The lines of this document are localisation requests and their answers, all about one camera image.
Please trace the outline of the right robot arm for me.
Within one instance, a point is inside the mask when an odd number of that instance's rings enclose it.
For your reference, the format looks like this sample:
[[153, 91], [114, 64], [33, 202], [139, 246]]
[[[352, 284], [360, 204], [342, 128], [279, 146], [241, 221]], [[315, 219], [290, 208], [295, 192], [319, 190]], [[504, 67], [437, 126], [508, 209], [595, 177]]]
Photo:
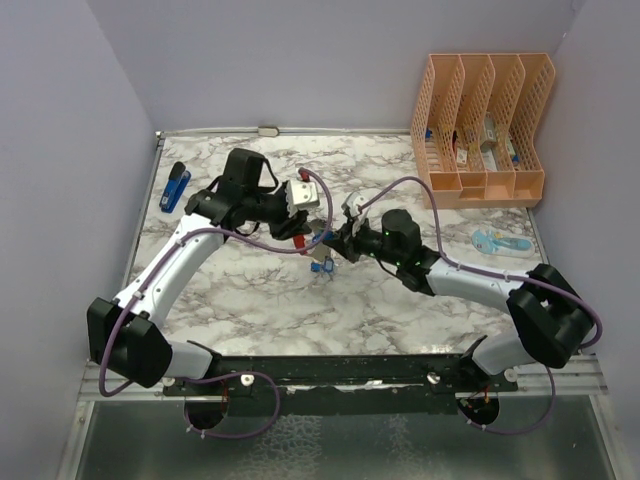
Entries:
[[479, 303], [510, 315], [513, 328], [477, 340], [463, 355], [461, 383], [481, 391], [503, 371], [531, 363], [563, 368], [595, 327], [593, 315], [552, 266], [526, 272], [455, 266], [425, 246], [419, 225], [402, 209], [386, 212], [381, 227], [349, 216], [324, 244], [355, 263], [367, 256], [395, 267], [395, 277], [410, 291]]

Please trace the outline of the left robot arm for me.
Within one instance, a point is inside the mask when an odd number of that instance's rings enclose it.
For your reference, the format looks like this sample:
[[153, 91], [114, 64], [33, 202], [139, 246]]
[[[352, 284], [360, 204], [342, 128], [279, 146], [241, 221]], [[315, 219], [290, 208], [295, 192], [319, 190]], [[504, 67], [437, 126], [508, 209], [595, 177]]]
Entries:
[[310, 233], [310, 209], [319, 193], [310, 176], [260, 183], [271, 167], [251, 150], [235, 148], [209, 187], [190, 196], [174, 233], [151, 263], [113, 299], [96, 298], [87, 310], [90, 358], [100, 368], [99, 389], [109, 396], [106, 374], [151, 387], [163, 378], [186, 378], [206, 395], [220, 385], [216, 354], [192, 341], [171, 342], [161, 326], [201, 265], [229, 239], [242, 239], [240, 227], [268, 226], [276, 240]]

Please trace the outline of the blue tag key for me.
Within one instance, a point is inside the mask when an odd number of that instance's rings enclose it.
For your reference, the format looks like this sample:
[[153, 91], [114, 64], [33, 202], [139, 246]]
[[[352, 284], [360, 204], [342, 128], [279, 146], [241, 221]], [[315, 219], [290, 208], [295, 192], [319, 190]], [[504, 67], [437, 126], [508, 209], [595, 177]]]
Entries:
[[312, 261], [310, 264], [310, 271], [312, 273], [327, 274], [332, 276], [335, 270], [335, 262], [330, 256], [326, 256], [321, 261]]

